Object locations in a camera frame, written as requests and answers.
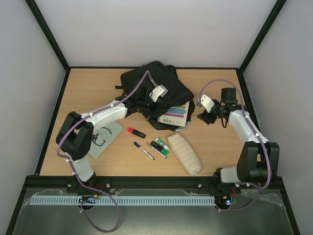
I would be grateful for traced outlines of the children's reader book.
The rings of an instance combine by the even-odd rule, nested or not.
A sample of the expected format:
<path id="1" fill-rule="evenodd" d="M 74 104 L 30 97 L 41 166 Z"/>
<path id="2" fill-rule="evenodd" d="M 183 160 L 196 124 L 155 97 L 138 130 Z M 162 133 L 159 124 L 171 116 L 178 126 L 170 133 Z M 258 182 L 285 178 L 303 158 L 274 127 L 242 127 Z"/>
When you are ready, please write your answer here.
<path id="1" fill-rule="evenodd" d="M 189 110 L 189 101 L 183 105 L 171 107 L 165 114 L 157 120 L 160 123 L 170 124 L 178 127 L 185 127 Z"/>

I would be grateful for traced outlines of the green capped thin pen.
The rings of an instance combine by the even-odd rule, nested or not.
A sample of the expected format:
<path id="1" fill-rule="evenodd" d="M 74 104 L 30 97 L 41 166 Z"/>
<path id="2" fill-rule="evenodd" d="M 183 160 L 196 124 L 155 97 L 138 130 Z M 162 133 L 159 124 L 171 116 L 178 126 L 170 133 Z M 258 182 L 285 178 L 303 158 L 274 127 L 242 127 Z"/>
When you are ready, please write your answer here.
<path id="1" fill-rule="evenodd" d="M 167 156 L 165 156 L 164 154 L 162 154 L 160 151 L 158 151 L 155 147 L 153 147 L 150 143 L 146 143 L 151 149 L 153 149 L 156 153 L 158 153 L 159 155 L 161 155 L 163 158 L 167 158 Z"/>

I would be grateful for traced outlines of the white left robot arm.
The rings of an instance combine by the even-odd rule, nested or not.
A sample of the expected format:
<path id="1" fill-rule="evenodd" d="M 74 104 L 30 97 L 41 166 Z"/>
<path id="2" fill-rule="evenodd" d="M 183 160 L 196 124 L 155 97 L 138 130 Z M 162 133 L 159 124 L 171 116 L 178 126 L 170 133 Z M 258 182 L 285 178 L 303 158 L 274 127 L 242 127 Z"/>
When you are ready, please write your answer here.
<path id="1" fill-rule="evenodd" d="M 138 105 L 139 98 L 132 101 L 129 95 L 122 95 L 90 113 L 68 114 L 56 138 L 57 155 L 69 162 L 73 175 L 82 182 L 87 182 L 95 174 L 88 158 L 94 133 L 107 124 L 136 112 Z"/>

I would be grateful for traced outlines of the grey booklet with G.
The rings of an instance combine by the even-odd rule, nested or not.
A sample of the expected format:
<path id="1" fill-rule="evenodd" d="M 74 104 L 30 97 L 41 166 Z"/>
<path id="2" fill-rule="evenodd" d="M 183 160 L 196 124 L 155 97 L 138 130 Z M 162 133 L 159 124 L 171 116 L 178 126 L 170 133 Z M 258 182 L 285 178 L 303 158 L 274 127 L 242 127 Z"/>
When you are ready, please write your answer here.
<path id="1" fill-rule="evenodd" d="M 92 135 L 89 154 L 97 159 L 122 130 L 123 127 L 117 122 L 101 127 Z"/>

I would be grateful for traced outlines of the black student bag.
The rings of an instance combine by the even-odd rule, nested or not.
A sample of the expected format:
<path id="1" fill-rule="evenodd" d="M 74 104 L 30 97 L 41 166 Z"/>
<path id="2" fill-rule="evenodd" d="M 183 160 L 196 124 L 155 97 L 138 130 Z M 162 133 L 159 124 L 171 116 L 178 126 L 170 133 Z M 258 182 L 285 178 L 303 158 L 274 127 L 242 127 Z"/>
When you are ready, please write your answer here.
<path id="1" fill-rule="evenodd" d="M 175 67 L 154 61 L 123 73 L 120 81 L 121 85 L 115 88 L 122 90 L 123 96 L 130 95 L 125 101 L 128 115 L 141 113 L 156 130 L 181 132 L 189 127 L 195 109 L 194 95 L 179 80 Z M 161 121 L 170 108 L 186 103 L 189 105 L 182 124 Z"/>

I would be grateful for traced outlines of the beige fabric pencil case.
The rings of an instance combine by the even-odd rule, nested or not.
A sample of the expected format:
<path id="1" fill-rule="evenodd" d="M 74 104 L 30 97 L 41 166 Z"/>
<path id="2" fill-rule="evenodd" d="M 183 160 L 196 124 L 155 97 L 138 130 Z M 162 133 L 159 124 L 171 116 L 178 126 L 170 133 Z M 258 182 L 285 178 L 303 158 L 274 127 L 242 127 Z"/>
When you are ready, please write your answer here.
<path id="1" fill-rule="evenodd" d="M 202 170 L 202 164 L 187 140 L 175 133 L 168 137 L 168 143 L 185 171 L 191 176 L 197 176 Z"/>

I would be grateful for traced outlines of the red highlighter marker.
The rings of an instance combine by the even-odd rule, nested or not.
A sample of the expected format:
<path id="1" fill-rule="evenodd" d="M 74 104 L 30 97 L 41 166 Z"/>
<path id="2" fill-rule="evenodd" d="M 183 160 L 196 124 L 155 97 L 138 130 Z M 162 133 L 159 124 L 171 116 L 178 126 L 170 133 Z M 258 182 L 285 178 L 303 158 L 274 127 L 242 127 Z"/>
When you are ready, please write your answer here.
<path id="1" fill-rule="evenodd" d="M 131 128 L 131 127 L 128 127 L 127 128 L 127 131 L 129 132 L 129 133 L 131 133 L 131 134 L 133 134 L 133 135 L 136 135 L 136 136 L 138 136 L 138 137 L 140 137 L 140 138 L 145 138 L 146 137 L 146 134 L 144 134 L 144 133 L 142 133 L 142 132 L 140 132 L 140 131 L 138 131 L 138 130 L 136 130 L 136 129 L 133 129 L 133 128 Z"/>

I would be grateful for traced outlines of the white green glue stick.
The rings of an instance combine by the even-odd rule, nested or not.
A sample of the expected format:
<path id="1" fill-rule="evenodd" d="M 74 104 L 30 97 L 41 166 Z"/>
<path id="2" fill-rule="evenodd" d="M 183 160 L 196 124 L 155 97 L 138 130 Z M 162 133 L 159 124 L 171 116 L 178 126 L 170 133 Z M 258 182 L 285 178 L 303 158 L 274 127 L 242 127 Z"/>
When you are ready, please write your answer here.
<path id="1" fill-rule="evenodd" d="M 162 146 L 164 149 L 168 150 L 168 146 L 165 144 L 164 141 L 162 141 L 160 138 L 155 138 L 155 141 L 160 145 Z"/>

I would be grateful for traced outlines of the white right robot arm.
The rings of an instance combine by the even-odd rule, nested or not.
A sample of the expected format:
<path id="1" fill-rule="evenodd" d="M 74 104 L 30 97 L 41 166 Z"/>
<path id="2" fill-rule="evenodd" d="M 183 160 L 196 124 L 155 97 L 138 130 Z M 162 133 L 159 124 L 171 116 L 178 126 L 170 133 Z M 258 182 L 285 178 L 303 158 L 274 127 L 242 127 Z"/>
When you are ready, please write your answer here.
<path id="1" fill-rule="evenodd" d="M 260 133 L 244 105 L 237 104 L 236 100 L 222 105 L 205 96 L 198 99 L 197 105 L 204 107 L 203 113 L 198 115 L 199 119 L 206 124 L 213 124 L 221 119 L 222 126 L 225 128 L 230 124 L 243 143 L 237 165 L 217 170 L 219 176 L 213 180 L 214 188 L 223 192 L 230 187 L 230 183 L 261 183 L 264 184 L 261 188 L 266 188 L 277 169 L 278 144 L 269 142 Z"/>

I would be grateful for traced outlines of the blue capped pen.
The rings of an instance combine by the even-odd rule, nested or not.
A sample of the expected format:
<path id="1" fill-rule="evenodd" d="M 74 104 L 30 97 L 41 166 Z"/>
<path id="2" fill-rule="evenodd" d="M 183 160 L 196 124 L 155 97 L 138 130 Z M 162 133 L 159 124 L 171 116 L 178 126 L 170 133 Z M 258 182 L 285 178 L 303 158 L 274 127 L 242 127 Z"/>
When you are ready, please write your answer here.
<path id="1" fill-rule="evenodd" d="M 144 152 L 149 158 L 152 160 L 155 160 L 155 158 L 148 152 L 146 151 L 141 145 L 139 145 L 137 142 L 134 142 L 134 145 L 139 148 L 142 152 Z"/>

